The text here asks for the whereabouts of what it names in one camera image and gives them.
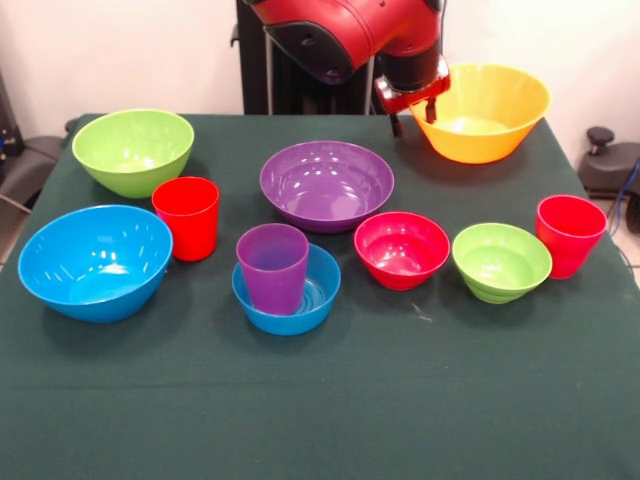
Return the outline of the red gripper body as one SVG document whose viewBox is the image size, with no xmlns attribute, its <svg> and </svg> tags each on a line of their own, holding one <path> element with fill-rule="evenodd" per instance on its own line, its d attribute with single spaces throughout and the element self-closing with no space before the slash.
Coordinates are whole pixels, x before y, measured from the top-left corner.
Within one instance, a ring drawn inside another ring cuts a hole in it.
<svg viewBox="0 0 640 480">
<path fill-rule="evenodd" d="M 374 80 L 374 91 L 386 113 L 397 114 L 421 101 L 435 105 L 436 98 L 451 86 L 449 66 L 443 56 L 438 59 L 436 77 L 426 87 L 411 92 L 395 90 L 385 76 Z"/>
</svg>

